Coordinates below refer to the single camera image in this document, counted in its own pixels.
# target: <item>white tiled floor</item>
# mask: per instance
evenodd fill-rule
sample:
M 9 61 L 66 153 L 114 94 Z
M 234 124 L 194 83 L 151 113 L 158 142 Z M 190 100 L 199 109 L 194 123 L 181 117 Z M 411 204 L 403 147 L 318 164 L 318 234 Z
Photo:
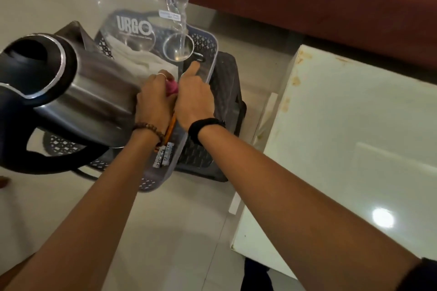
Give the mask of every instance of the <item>white tiled floor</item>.
M 0 49 L 20 35 L 55 32 L 79 20 L 98 26 L 90 0 L 0 0 Z M 191 24 L 213 32 L 220 50 L 238 63 L 248 110 L 240 137 L 250 142 L 263 106 L 280 86 L 302 37 L 286 30 L 190 5 Z M 41 150 L 41 133 L 30 146 Z M 35 252 L 91 182 L 72 173 L 23 175 L 0 169 L 12 183 L 0 190 L 0 273 Z M 239 290 L 244 259 L 229 249 L 234 190 L 173 173 L 158 190 L 139 194 L 105 283 L 105 290 Z M 270 272 L 276 290 L 302 290 L 296 280 Z

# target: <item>black kettle handle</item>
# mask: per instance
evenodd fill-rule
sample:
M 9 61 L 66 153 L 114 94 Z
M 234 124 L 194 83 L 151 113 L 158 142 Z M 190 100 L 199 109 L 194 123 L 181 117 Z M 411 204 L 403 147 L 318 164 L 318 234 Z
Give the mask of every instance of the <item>black kettle handle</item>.
M 0 87 L 0 166 L 19 173 L 61 173 L 82 167 L 108 150 L 106 146 L 91 144 L 63 156 L 28 151 L 29 138 L 38 126 L 40 116 L 25 106 L 20 96 Z

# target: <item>ziplock bag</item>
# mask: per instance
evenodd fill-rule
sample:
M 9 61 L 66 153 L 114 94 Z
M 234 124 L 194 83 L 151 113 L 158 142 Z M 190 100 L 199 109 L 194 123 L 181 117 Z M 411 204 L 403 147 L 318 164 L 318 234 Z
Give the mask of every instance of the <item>ziplock bag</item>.
M 178 79 L 182 62 L 169 59 L 165 49 L 176 56 L 184 54 L 188 0 L 95 1 L 100 31 L 117 62 L 141 80 L 161 69 Z

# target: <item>kettle spout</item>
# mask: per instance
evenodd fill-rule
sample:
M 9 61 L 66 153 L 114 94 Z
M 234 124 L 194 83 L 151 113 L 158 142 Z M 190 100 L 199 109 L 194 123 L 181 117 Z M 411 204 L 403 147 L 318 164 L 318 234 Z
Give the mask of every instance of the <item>kettle spout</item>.
M 83 46 L 86 51 L 102 53 L 97 44 L 85 31 L 79 21 L 70 22 L 65 27 L 58 30 L 55 35 L 78 43 L 79 45 Z

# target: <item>battery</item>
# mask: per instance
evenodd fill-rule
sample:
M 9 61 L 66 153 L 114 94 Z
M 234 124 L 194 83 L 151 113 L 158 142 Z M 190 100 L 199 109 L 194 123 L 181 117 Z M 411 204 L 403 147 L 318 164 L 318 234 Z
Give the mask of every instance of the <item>battery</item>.
M 162 145 L 160 147 L 160 149 L 158 150 L 155 162 L 153 163 L 153 167 L 154 168 L 160 168 L 161 167 L 161 162 L 163 160 L 165 150 L 166 150 L 166 146 L 164 146 L 164 145 Z
M 165 149 L 164 158 L 163 158 L 163 166 L 168 166 L 170 164 L 173 147 L 174 147 L 173 143 L 170 142 L 167 143 L 167 147 Z

